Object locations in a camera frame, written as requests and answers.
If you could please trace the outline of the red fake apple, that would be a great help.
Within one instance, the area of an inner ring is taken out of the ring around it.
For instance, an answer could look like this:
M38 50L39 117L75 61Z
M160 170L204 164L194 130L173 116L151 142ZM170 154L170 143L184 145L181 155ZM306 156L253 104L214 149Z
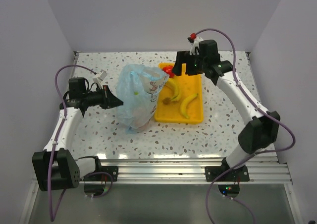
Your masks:
M169 78L175 77L175 74L172 72L173 66L165 66L162 70L169 75Z

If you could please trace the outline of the light blue plastic bag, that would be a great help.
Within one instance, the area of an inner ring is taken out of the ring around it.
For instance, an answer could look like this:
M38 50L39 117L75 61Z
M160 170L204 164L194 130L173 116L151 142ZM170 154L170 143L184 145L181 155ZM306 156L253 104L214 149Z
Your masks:
M145 130L153 117L158 97L169 75L158 67L128 64L123 67L116 86L116 95L123 101L117 108L117 119L127 133Z

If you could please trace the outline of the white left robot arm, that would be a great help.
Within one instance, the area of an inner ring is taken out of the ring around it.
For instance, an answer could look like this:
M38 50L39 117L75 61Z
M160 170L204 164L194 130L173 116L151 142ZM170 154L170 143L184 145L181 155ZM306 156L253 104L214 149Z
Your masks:
M86 86L83 77L71 78L69 90L62 97L56 128L43 151L35 152L32 164L40 190L76 188L84 177L96 181L102 177L103 168L97 156L74 159L70 148L73 138L89 107L112 109L123 105L107 85L99 85L94 91Z

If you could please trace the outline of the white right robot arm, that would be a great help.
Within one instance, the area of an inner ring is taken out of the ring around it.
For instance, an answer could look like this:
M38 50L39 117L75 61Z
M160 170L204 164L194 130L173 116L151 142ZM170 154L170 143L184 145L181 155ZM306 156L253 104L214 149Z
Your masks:
M276 141L279 129L276 121L280 120L280 115L254 101L232 63L221 61L215 40L191 36L188 41L190 50L177 52L172 72L181 75L182 65L186 65L187 75L204 74L230 99L245 124L238 135L237 147L222 160L220 174L230 181L238 175L238 168L245 164L246 157Z

